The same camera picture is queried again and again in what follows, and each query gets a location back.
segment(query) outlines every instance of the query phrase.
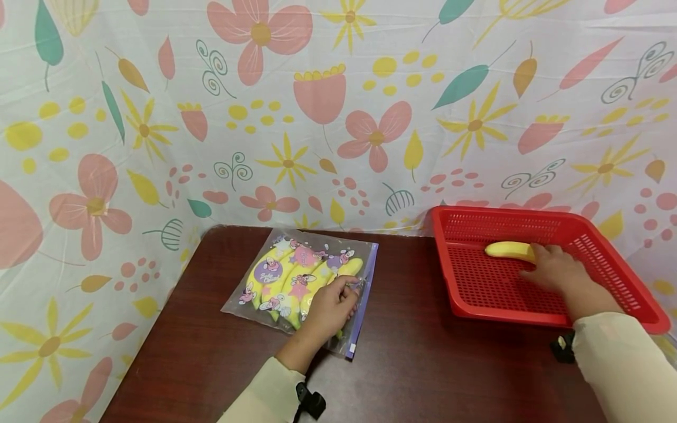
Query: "sleeve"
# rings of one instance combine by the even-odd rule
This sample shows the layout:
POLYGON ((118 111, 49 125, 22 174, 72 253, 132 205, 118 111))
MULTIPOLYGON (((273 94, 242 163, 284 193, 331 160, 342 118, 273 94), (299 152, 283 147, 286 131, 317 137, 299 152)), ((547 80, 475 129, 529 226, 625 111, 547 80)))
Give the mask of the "sleeve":
POLYGON ((677 372, 637 319, 600 313, 573 327, 573 353, 609 423, 677 420, 677 372))
POLYGON ((304 380, 271 357, 218 423, 291 423, 299 408, 296 385, 304 380))

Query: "banana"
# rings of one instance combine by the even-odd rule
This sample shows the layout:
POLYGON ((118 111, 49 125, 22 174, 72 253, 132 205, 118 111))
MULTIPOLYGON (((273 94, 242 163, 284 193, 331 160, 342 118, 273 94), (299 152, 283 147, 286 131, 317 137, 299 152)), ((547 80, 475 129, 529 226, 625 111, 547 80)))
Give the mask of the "banana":
POLYGON ((487 256, 498 257, 501 259, 518 259, 536 263, 536 256, 533 255, 533 249, 525 242, 503 241, 489 244, 484 249, 487 256))

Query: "ziplock bag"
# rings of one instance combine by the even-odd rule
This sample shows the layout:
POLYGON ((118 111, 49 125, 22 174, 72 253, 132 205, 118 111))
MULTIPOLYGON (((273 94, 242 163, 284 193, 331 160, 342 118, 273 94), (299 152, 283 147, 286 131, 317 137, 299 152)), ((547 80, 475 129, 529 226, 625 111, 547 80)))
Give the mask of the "ziplock bag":
POLYGON ((359 279, 357 312, 325 348, 352 359, 372 285, 378 244, 273 229, 221 309, 288 334, 303 325, 315 293, 337 275, 359 279))

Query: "wooden table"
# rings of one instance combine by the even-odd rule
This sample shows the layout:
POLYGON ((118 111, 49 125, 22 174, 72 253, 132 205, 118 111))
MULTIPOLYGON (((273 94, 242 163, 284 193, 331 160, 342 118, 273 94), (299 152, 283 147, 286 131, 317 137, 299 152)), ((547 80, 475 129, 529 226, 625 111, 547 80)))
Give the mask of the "wooden table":
MULTIPOLYGON (((284 344, 220 312, 268 233, 207 233, 103 423, 215 422, 284 344)), ((311 369, 321 423, 605 421, 578 368, 548 349, 561 331, 452 314, 432 238, 333 235, 380 246, 354 361, 320 353, 311 369)))

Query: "red basket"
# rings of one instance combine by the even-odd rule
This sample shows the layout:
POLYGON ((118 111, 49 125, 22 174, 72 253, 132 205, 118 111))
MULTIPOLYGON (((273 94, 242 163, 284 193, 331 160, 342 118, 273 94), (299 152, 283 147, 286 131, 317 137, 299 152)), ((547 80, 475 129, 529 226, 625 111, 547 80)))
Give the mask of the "red basket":
POLYGON ((493 242, 556 244, 585 264, 590 276, 606 287, 629 315, 650 334, 670 329, 670 319, 642 281, 587 219, 571 214, 438 206, 433 229, 454 314, 570 328, 562 298, 519 277, 533 265, 487 256, 493 242))

